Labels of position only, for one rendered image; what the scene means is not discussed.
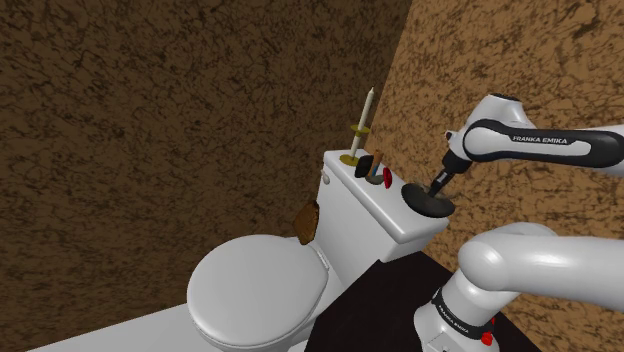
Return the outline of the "black bowl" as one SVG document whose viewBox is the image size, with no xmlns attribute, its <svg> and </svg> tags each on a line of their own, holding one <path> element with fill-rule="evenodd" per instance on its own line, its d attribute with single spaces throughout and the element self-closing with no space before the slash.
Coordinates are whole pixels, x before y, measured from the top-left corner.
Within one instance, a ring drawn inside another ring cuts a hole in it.
<svg viewBox="0 0 624 352">
<path fill-rule="evenodd" d="M 448 198 L 430 196 L 428 189 L 418 183 L 403 185 L 401 196 L 411 210 L 426 217 L 444 218 L 455 211 L 455 205 Z"/>
</svg>

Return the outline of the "black rounded block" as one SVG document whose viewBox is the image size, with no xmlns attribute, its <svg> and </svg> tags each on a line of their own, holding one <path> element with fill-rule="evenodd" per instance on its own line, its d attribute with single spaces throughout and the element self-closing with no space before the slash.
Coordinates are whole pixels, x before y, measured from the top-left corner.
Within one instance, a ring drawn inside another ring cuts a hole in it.
<svg viewBox="0 0 624 352">
<path fill-rule="evenodd" d="M 374 161 L 374 156 L 373 155 L 364 155 L 362 157 L 360 157 L 358 159 L 357 165 L 356 165 L 356 169 L 354 172 L 354 177 L 355 178 L 364 178 L 366 177 L 372 167 Z"/>
</svg>

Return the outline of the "white candle on yellow holder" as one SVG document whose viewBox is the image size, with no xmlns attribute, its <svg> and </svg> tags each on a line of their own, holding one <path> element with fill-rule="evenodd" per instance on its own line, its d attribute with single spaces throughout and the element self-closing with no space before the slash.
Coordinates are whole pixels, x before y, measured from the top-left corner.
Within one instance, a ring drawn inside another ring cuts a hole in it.
<svg viewBox="0 0 624 352">
<path fill-rule="evenodd" d="M 354 131 L 354 137 L 351 143 L 350 151 L 347 154 L 343 154 L 340 156 L 340 161 L 345 165 L 356 166 L 358 163 L 358 158 L 355 156 L 355 154 L 362 136 L 370 132 L 370 129 L 366 126 L 366 121 L 369 115 L 374 95 L 374 88 L 371 87 L 367 93 L 367 97 L 358 123 L 351 126 L 351 129 Z"/>
</svg>

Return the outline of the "white toilet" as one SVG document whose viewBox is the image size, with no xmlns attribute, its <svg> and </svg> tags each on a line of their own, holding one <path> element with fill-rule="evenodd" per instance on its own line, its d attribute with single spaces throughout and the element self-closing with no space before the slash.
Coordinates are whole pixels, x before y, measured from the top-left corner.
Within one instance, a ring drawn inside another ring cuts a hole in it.
<svg viewBox="0 0 624 352">
<path fill-rule="evenodd" d="M 199 334 L 220 352 L 287 352 L 307 340 L 316 318 L 375 262 L 422 250 L 447 218 L 411 210 L 395 178 L 389 189 L 355 178 L 323 155 L 315 238 L 245 235 L 211 250 L 194 269 L 187 308 Z"/>
</svg>

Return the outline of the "dark robot stand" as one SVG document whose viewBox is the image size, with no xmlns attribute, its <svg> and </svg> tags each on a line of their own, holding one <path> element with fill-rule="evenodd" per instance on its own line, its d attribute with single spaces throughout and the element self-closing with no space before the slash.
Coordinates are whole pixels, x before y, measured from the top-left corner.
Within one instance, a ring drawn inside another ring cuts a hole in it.
<svg viewBox="0 0 624 352">
<path fill-rule="evenodd" d="M 319 315 L 304 352 L 422 352 L 414 314 L 436 291 L 462 323 L 493 322 L 500 352 L 541 352 L 500 312 L 513 295 L 477 289 L 422 252 L 375 262 Z"/>
</svg>

